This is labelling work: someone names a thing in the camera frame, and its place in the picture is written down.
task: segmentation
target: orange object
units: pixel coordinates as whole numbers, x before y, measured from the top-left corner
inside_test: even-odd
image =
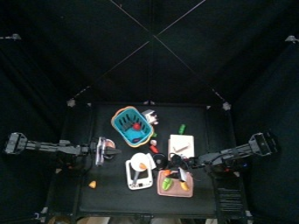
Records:
[[[146,169],[145,164],[140,163],[138,168],[145,170]]]
[[[164,170],[162,171],[162,175],[166,177],[168,175],[170,175],[172,174],[172,171],[170,170]]]
[[[158,150],[156,149],[156,147],[153,145],[149,146],[149,149],[150,149],[152,153],[158,153]]]
[[[89,182],[88,187],[90,187],[92,189],[94,189],[97,186],[97,182],[93,180]]]

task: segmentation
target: small bottle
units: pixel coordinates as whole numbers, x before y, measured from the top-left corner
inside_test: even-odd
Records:
[[[184,129],[185,129],[185,125],[181,124],[181,126],[180,126],[180,128],[178,128],[178,134],[180,134],[180,135],[182,135]]]

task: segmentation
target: black backdrop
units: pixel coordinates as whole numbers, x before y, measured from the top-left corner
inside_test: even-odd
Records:
[[[73,97],[204,104],[225,99],[237,142],[266,129],[281,142],[280,153],[252,161],[250,209],[284,223],[296,221],[299,49],[284,40],[297,33],[297,5],[288,0],[1,1],[0,37],[22,38],[0,39],[1,145],[13,131],[57,142]],[[38,212],[50,159],[1,157],[0,168],[0,216]]]

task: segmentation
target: yellow object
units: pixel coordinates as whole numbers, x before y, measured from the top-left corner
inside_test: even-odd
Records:
[[[96,186],[97,186],[97,182],[93,180],[93,181],[90,181],[89,182],[89,184],[88,184],[88,186],[90,187],[90,188],[96,188]]]
[[[145,170],[146,169],[145,164],[140,163],[138,168]]]
[[[181,182],[181,189],[185,191],[185,192],[188,192],[190,189],[189,189],[189,187],[188,187],[188,185],[186,185],[186,182]]]

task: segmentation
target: red object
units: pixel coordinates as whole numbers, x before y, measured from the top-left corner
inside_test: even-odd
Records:
[[[158,153],[158,150],[154,148],[153,145],[149,146],[149,149],[150,149],[152,153]]]
[[[140,130],[141,129],[141,125],[138,124],[138,122],[134,122],[133,129],[134,130]]]

